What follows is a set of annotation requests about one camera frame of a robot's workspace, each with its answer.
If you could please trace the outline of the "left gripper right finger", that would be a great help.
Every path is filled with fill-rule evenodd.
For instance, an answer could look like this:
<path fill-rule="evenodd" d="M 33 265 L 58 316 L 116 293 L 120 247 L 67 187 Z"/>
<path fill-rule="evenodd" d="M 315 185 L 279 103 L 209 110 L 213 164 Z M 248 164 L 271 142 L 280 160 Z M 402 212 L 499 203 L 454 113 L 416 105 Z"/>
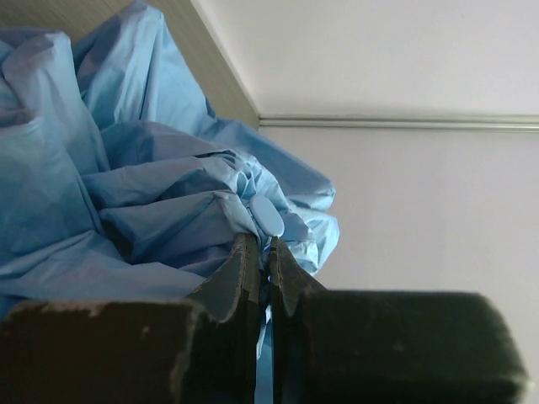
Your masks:
<path fill-rule="evenodd" d="M 277 403 L 520 403 L 529 374 L 486 297 L 329 290 L 274 239 L 269 256 Z"/>

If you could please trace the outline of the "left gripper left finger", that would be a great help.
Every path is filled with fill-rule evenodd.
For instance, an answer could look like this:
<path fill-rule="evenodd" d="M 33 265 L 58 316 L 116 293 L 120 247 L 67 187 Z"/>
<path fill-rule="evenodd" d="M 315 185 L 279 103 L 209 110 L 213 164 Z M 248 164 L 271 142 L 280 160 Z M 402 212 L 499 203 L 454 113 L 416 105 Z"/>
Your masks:
<path fill-rule="evenodd" d="M 182 300 L 28 300 L 1 324 L 4 403 L 251 403 L 259 246 Z"/>

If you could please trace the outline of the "light blue folding umbrella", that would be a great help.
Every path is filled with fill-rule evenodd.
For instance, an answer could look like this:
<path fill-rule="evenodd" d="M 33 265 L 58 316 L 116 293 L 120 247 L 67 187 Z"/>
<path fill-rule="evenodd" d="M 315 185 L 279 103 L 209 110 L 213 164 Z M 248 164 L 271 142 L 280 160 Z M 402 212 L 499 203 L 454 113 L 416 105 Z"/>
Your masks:
<path fill-rule="evenodd" d="M 28 300 L 182 300 L 241 235 L 259 246 L 256 381 L 270 372 L 271 244 L 313 278 L 339 240 L 331 181 L 216 116 L 163 14 L 77 43 L 1 31 L 1 324 Z"/>

